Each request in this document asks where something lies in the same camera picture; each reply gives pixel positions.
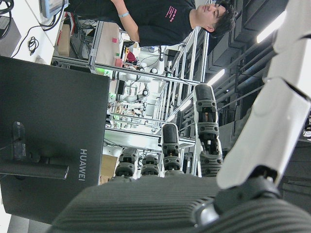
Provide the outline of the right robot hand white grey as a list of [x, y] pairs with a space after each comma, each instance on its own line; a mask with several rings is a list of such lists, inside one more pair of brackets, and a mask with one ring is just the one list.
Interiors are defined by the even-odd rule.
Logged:
[[193, 90], [199, 176], [120, 178], [82, 191], [51, 233], [308, 233], [311, 216], [277, 186], [311, 110], [311, 3], [291, 0], [265, 84], [221, 167], [211, 160], [213, 90]]

